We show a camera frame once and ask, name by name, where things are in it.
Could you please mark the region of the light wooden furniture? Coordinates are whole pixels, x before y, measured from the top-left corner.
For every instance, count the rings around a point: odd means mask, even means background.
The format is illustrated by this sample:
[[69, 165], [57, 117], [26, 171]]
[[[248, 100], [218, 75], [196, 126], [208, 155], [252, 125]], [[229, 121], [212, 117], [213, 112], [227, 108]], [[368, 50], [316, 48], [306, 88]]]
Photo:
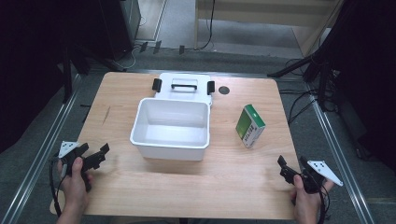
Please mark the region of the light wooden furniture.
[[318, 47], [327, 28], [332, 28], [345, 0], [194, 0], [194, 45], [197, 45], [198, 20], [214, 19], [288, 25], [304, 56]]

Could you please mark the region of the wooden table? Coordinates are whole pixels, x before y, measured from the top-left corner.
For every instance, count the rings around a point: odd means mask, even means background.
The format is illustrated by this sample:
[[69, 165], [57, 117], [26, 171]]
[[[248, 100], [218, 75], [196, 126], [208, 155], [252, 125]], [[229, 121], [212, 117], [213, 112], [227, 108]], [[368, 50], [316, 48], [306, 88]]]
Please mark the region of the wooden table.
[[[210, 143], [201, 161], [145, 159], [130, 141], [138, 103], [152, 96], [154, 77], [107, 73], [78, 137], [91, 152], [110, 147], [93, 171], [88, 215], [291, 219], [291, 186], [277, 159], [298, 165], [276, 82], [267, 78], [215, 77]], [[245, 105], [266, 127], [247, 148], [236, 132]]]

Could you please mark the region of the green and white medicine box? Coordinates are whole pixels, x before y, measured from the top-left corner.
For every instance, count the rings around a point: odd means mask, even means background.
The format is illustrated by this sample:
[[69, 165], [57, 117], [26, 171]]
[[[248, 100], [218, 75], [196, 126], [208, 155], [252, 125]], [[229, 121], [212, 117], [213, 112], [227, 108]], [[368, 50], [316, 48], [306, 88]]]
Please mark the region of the green and white medicine box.
[[253, 147], [266, 124], [253, 105], [245, 105], [236, 124], [236, 132], [245, 147]]

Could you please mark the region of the white box lid black handle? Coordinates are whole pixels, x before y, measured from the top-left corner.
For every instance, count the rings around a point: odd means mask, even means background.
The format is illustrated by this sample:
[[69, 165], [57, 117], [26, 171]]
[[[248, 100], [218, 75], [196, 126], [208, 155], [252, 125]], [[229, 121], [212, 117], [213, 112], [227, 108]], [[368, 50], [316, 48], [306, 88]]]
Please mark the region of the white box lid black handle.
[[215, 81], [207, 75], [161, 73], [153, 80], [155, 98], [202, 102], [212, 105]]

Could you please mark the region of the black tripod stand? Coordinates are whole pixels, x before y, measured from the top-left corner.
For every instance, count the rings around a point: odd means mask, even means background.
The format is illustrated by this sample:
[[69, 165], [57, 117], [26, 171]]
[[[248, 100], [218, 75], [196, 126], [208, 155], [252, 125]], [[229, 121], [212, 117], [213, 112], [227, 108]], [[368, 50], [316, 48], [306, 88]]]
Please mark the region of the black tripod stand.
[[304, 57], [292, 65], [277, 71], [273, 74], [268, 74], [268, 77], [283, 77], [292, 71], [307, 65], [303, 78], [304, 82], [311, 83], [319, 77], [318, 80], [318, 105], [322, 111], [326, 111], [326, 87], [329, 76], [332, 74], [331, 65], [324, 57], [322, 49], [316, 50], [314, 53]]

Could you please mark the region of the black metal stand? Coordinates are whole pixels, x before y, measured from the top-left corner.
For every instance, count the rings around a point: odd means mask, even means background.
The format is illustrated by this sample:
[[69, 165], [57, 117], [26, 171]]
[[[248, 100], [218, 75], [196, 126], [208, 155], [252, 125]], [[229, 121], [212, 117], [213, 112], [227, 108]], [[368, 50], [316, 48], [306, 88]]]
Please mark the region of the black metal stand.
[[110, 71], [120, 72], [122, 68], [115, 63], [108, 61], [107, 59], [100, 57], [93, 51], [77, 44], [64, 44], [62, 46], [62, 57], [63, 57], [63, 78], [64, 78], [64, 99], [65, 104], [72, 96], [72, 75], [71, 75], [71, 64], [73, 64], [78, 71], [83, 74], [87, 74], [90, 70], [87, 65], [85, 57], [88, 56], [99, 62], [101, 65], [107, 67]]

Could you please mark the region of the person's right hand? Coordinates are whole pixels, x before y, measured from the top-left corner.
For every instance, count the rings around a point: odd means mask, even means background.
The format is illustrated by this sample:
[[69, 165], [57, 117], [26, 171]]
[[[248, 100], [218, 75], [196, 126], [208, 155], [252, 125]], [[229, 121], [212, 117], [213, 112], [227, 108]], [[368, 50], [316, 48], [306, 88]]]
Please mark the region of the person's right hand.
[[290, 197], [295, 200], [293, 214], [298, 224], [319, 224], [323, 217], [318, 213], [322, 211], [324, 197], [319, 193], [309, 194], [304, 189], [304, 182], [299, 175], [293, 177], [294, 189]]

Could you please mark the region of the dark cabinet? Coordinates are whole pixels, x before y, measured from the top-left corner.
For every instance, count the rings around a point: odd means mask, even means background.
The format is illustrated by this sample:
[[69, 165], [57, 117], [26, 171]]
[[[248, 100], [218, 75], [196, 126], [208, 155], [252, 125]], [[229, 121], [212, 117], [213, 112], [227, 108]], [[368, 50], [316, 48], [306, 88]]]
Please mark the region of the dark cabinet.
[[119, 60], [133, 49], [141, 13], [138, 0], [99, 0], [109, 41], [109, 58]]

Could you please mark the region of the black curtain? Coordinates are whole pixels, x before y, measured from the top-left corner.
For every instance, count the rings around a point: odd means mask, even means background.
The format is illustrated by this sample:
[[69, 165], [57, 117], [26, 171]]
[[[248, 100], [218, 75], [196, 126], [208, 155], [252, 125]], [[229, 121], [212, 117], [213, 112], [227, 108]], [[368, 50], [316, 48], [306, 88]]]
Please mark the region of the black curtain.
[[396, 0], [345, 0], [322, 47], [358, 154], [396, 174]]
[[67, 69], [90, 66], [72, 42], [72, 24], [84, 0], [0, 0], [0, 153], [19, 141], [61, 88]]

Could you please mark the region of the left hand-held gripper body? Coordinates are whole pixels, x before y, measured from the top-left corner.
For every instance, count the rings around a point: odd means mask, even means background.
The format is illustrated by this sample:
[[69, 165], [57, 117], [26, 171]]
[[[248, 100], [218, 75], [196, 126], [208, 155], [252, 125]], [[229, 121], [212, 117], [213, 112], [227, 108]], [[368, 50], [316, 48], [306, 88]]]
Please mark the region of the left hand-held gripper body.
[[[62, 171], [61, 177], [65, 177], [66, 175], [72, 175], [72, 166], [76, 158], [84, 159], [83, 155], [81, 157], [77, 157], [75, 155], [75, 148], [81, 146], [79, 142], [65, 142], [61, 143], [61, 148], [59, 151], [58, 158], [62, 162]], [[89, 192], [92, 188], [89, 178], [86, 174], [87, 171], [83, 171], [81, 168], [81, 177], [84, 180], [86, 191]]]

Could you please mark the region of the person's left hand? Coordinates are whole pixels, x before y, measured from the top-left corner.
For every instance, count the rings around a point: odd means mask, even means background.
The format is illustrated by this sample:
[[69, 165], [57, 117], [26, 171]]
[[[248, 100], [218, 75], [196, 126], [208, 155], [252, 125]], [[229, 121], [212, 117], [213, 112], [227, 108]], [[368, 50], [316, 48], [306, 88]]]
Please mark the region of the person's left hand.
[[65, 204], [64, 213], [81, 215], [89, 203], [88, 192], [81, 176], [83, 159], [77, 157], [72, 165], [72, 175], [66, 175], [62, 183]]

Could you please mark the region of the white plastic storage box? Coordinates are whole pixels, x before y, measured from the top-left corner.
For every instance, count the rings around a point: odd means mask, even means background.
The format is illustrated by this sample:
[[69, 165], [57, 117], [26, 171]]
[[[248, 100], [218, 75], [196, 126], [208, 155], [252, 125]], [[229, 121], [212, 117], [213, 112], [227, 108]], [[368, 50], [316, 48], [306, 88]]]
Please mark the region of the white plastic storage box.
[[130, 141], [144, 158], [201, 161], [210, 142], [209, 127], [209, 104], [144, 98]]

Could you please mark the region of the metal floor rail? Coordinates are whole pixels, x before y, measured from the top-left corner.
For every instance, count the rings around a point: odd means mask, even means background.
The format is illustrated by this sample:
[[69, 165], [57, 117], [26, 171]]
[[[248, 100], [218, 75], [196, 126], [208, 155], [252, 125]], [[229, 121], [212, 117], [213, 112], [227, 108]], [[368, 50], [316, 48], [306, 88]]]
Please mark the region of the metal floor rail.
[[339, 144], [339, 141], [334, 133], [327, 114], [321, 110], [318, 103], [314, 103], [313, 107], [319, 124], [322, 128], [322, 131], [324, 132], [324, 135], [332, 152], [332, 156], [344, 181], [344, 186], [346, 187], [349, 198], [355, 208], [361, 224], [375, 224], [368, 203], [366, 202], [364, 195], [361, 192], [358, 181], [356, 180], [352, 170], [350, 169], [349, 164], [347, 163], [347, 159], [345, 157], [343, 149]]
[[21, 211], [31, 196], [39, 175], [44, 169], [52, 148], [55, 145], [55, 141], [64, 126], [74, 102], [76, 101], [82, 82], [83, 77], [80, 74], [74, 75], [72, 86], [75, 89], [72, 91], [70, 98], [60, 105], [58, 113], [51, 123], [40, 148], [37, 150], [36, 154], [33, 156], [32, 162], [29, 164], [29, 169], [19, 186], [16, 188], [15, 194], [7, 207], [5, 215], [0, 218], [0, 224], [15, 224], [19, 219]]

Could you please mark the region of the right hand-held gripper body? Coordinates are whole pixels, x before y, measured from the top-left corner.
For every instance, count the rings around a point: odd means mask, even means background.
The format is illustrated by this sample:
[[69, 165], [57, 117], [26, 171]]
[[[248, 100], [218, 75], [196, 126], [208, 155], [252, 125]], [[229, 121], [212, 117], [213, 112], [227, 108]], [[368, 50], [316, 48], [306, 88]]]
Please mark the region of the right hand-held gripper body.
[[344, 182], [332, 171], [325, 161], [307, 161], [312, 168], [310, 174], [301, 173], [304, 190], [309, 194], [320, 192], [321, 184], [325, 179], [343, 187]]

